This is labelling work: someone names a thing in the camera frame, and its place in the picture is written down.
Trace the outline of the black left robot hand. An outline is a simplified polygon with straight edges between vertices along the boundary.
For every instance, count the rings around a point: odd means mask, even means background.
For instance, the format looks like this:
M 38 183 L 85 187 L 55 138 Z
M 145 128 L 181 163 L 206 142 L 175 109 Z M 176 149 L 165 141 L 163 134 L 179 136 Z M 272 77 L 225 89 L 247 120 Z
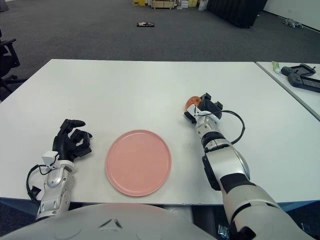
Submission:
M 92 152 L 89 132 L 78 129 L 85 126 L 82 120 L 65 119 L 53 140 L 52 150 L 58 152 L 59 160 L 74 162 Z

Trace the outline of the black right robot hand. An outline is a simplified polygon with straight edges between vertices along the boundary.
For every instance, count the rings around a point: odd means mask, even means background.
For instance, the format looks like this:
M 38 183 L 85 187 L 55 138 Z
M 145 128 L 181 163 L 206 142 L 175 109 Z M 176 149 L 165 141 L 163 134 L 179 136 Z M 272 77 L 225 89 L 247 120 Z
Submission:
M 185 104 L 184 116 L 196 124 L 201 118 L 209 117 L 215 123 L 219 123 L 222 118 L 223 105 L 217 101 L 212 102 L 208 93 L 202 96 L 192 96 Z

